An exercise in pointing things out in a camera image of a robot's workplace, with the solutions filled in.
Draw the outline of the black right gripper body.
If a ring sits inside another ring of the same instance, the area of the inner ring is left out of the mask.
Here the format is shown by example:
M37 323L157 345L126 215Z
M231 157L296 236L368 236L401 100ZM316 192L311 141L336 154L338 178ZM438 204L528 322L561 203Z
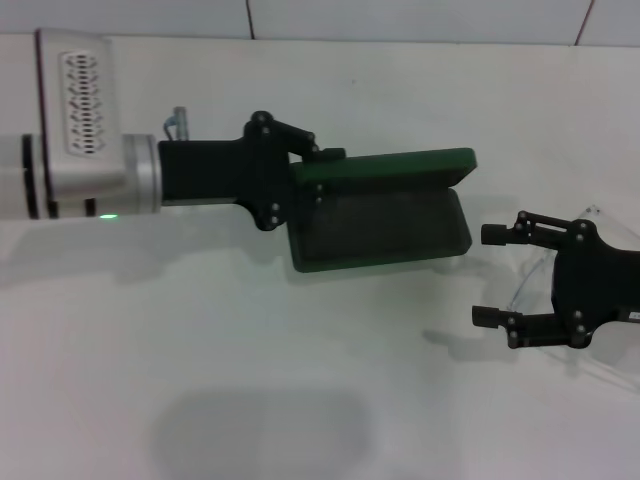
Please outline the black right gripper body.
M607 323L640 325L640 251L608 245L591 221L567 223L551 300L558 327L552 345L584 349Z

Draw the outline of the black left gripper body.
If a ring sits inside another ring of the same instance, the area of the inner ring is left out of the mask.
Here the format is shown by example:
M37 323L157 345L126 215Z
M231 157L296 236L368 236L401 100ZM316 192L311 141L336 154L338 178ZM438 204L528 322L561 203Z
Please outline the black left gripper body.
M158 143L163 206L234 204L271 231L289 219L296 129L256 112L235 140Z

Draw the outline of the clear transparent glasses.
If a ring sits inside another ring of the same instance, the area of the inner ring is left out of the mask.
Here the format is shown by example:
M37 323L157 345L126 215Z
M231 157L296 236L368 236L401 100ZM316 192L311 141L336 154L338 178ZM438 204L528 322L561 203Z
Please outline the clear transparent glasses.
M580 215L593 222L609 245L640 251L640 227L628 226L613 214L591 205ZM524 314L552 311L550 290L556 253L535 247L520 266L521 283L507 308ZM625 393L640 398L640 324L608 323L596 331L585 349L543 347L536 356L553 370L553 375L586 393L602 397Z

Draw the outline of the green glasses case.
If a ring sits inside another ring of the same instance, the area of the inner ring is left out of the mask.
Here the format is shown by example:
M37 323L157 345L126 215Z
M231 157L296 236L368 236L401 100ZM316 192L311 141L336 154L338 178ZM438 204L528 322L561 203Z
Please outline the green glasses case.
M472 236L455 191L477 167L471 148L293 165L295 183L322 183L310 226L287 225L296 271L311 273L456 257Z

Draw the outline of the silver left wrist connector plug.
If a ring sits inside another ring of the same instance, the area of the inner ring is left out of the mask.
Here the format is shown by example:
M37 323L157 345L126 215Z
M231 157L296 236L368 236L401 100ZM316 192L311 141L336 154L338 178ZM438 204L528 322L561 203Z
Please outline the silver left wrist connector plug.
M163 132L168 141L190 140L187 109L184 106L173 108L172 114L163 123Z

